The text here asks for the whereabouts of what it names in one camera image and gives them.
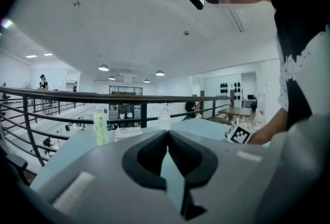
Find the metal railing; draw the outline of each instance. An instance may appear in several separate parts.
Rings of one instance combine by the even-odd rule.
[[[193,101],[199,101],[199,102],[204,102],[204,101],[212,101],[212,108],[204,109],[204,110],[197,110],[197,111],[191,111],[191,112],[184,112],[184,113],[178,113],[178,114],[173,114],[170,115],[171,118],[174,117],[180,117],[180,116],[186,116],[187,114],[198,114],[198,113],[203,113],[205,111],[212,111],[212,117],[218,116],[220,114],[216,114],[216,109],[221,108],[221,107],[226,107],[231,105],[232,107],[234,106],[234,95],[232,97],[175,97],[175,96],[137,96],[137,95],[119,95],[119,94],[112,94],[112,95],[107,95],[107,94],[95,94],[95,93],[80,93],[80,92],[61,92],[61,91],[40,91],[40,90],[26,90],[26,89],[14,89],[14,88],[5,88],[5,87],[0,87],[0,92],[6,93],[9,95],[15,95],[15,96],[21,96],[23,102],[23,106],[14,108],[11,107],[7,104],[4,104],[0,101],[0,112],[2,113],[3,111],[6,110],[12,110],[15,112],[20,113],[19,115],[16,115],[14,117],[24,117],[24,122],[22,123],[16,123],[13,121],[14,117],[7,118],[3,114],[0,114],[1,122],[7,121],[13,126],[10,127],[5,127],[1,123],[1,128],[0,129],[0,134],[2,136],[2,139],[7,140],[9,143],[11,143],[13,146],[17,147],[18,149],[22,150],[25,153],[28,153],[31,156],[36,157],[41,166],[44,166],[45,163],[44,161],[48,161],[49,158],[42,157],[39,153],[39,149],[46,150],[48,152],[56,152],[57,150],[52,148],[52,147],[47,147],[43,146],[40,144],[37,144],[35,142],[33,134],[39,134],[43,135],[45,137],[50,137],[53,139],[59,139],[59,140],[68,140],[69,137],[65,135],[58,135],[58,134],[53,134],[53,133],[48,133],[40,130],[36,130],[31,128],[31,121],[35,120],[37,123],[38,118],[42,119],[48,119],[48,120],[54,120],[57,122],[64,122],[64,123],[78,123],[78,124],[93,124],[92,119],[72,119],[72,118],[65,118],[65,117],[60,117],[60,116],[49,116],[49,115],[43,115],[36,111],[36,99],[45,99],[45,100],[53,100],[55,103],[58,104],[57,108],[58,110],[52,112],[53,113],[58,113],[60,114],[61,111],[67,110],[70,108],[76,108],[78,106],[85,105],[86,103],[93,103],[93,104],[134,104],[134,105],[141,105],[141,118],[129,118],[129,119],[117,119],[117,120],[107,120],[107,124],[127,124],[127,123],[139,123],[141,128],[145,128],[146,124],[148,121],[151,120],[157,120],[158,117],[147,117],[147,104],[150,103],[175,103],[175,102],[193,102]],[[29,105],[28,100],[32,99],[33,104]],[[229,104],[224,104],[221,106],[216,106],[216,101],[217,100],[229,100],[231,103]],[[6,99],[4,101],[10,101],[10,100],[18,100],[18,99]],[[60,105],[60,102],[72,102],[70,104],[64,105],[74,105],[72,107],[68,107],[65,109],[60,109],[60,107],[63,107],[63,105]],[[33,107],[34,111],[30,112],[28,111],[28,107]],[[25,129],[27,131],[28,135],[28,140],[24,139],[23,137],[17,135],[16,133],[10,131],[11,128],[13,127],[19,127],[22,129]],[[15,143],[13,140],[7,137],[3,132],[6,132],[7,134],[11,134],[15,138],[19,139],[20,141],[27,143],[32,146],[33,152],[30,150],[27,150],[23,147],[21,147],[19,144]]]

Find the brown desk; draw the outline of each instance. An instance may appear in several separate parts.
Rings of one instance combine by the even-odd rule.
[[[250,108],[238,108],[238,107],[228,107],[227,109],[220,110],[218,113],[227,114],[230,116],[238,116],[242,119],[242,117],[250,117],[252,113],[252,109]]]

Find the plastic bottle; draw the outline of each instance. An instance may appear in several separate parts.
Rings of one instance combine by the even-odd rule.
[[[96,106],[96,112],[94,113],[93,121],[97,145],[99,146],[109,143],[107,132],[107,117],[103,113],[101,105]]]
[[[167,107],[165,107],[158,115],[159,130],[171,130],[170,113]]]

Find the white strip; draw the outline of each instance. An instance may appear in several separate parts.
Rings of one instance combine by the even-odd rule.
[[[255,162],[260,162],[262,160],[262,156],[257,156],[255,154],[243,152],[241,150],[239,150],[237,152],[237,156],[239,156],[240,158],[248,159],[248,160],[255,161]]]
[[[53,203],[54,208],[68,215],[80,200],[81,195],[88,185],[94,179],[95,177],[90,173],[81,172],[71,185]]]

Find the smoke detector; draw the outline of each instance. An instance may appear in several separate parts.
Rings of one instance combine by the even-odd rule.
[[[76,7],[76,8],[79,8],[80,7],[80,1],[73,2],[73,6]]]

